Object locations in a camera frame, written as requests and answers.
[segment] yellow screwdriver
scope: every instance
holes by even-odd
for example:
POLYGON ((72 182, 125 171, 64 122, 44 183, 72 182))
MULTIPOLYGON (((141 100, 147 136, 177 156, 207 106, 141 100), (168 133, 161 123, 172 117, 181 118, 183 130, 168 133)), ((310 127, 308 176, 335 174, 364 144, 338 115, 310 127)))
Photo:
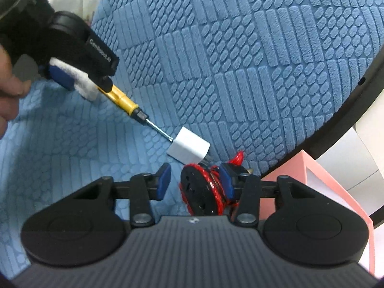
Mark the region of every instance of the yellow screwdriver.
POLYGON ((104 92, 101 88, 99 91, 102 92, 105 96, 107 96, 112 102, 114 102, 117 106, 119 106, 122 110, 124 110, 131 118, 136 120, 142 125, 149 125, 162 136, 166 137, 170 142, 173 142, 172 136, 166 134, 162 129, 160 129, 157 125, 152 123, 149 120, 149 116, 137 105, 134 101, 132 101, 126 94, 124 94, 118 87, 115 85, 112 86, 112 90, 108 93, 104 92))

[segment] blue cushion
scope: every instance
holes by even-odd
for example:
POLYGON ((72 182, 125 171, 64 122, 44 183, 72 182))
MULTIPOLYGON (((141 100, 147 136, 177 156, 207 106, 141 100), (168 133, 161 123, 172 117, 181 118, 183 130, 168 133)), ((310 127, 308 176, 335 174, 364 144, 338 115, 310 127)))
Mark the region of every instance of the blue cushion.
MULTIPOLYGON (((313 135, 357 86, 384 40, 382 0, 101 0, 93 28, 120 57, 115 84, 173 136, 245 150, 266 172, 313 135)), ((156 217, 185 215, 169 143, 100 98, 35 83, 0 142, 0 271, 27 265, 25 219, 102 175, 172 166, 156 217)), ((127 202, 117 212, 127 218, 127 202)))

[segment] blue textured fabric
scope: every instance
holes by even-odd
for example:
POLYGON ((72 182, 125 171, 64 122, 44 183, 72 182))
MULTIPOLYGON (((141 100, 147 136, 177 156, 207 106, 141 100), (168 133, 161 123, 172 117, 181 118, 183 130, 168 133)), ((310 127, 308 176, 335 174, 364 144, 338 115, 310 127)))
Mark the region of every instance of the blue textured fabric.
MULTIPOLYGON (((341 107, 384 40, 382 0, 101 0, 93 28, 120 57, 116 85, 215 160, 245 150, 262 173, 341 107)), ((24 220, 102 175, 172 163, 156 216, 186 214, 169 143, 101 98, 35 83, 0 143, 0 270, 27 264, 24 220)), ((127 217, 127 203, 118 203, 127 217)))

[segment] red and black toy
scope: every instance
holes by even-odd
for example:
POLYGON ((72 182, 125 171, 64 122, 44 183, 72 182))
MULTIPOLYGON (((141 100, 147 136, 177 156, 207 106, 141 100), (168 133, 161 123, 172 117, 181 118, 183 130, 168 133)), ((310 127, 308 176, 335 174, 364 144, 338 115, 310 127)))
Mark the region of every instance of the red and black toy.
POLYGON ((219 167, 210 169, 197 164, 188 164, 181 171, 179 188, 184 203, 191 215, 222 215, 230 214, 236 207, 243 188, 239 175, 247 176, 249 172, 241 164, 244 152, 219 167))

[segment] metal rod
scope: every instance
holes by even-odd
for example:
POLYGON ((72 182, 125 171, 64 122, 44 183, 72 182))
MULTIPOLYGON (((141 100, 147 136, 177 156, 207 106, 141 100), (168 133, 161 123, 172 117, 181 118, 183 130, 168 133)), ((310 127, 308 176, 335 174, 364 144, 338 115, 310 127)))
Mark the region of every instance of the metal rod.
POLYGON ((149 119, 147 119, 147 123, 148 123, 153 129, 155 129, 156 131, 158 131, 158 133, 160 133, 162 136, 164 136, 165 138, 167 138, 171 143, 173 142, 173 137, 172 137, 172 136, 169 136, 168 134, 166 134, 162 129, 160 129, 157 125, 153 124, 149 119))

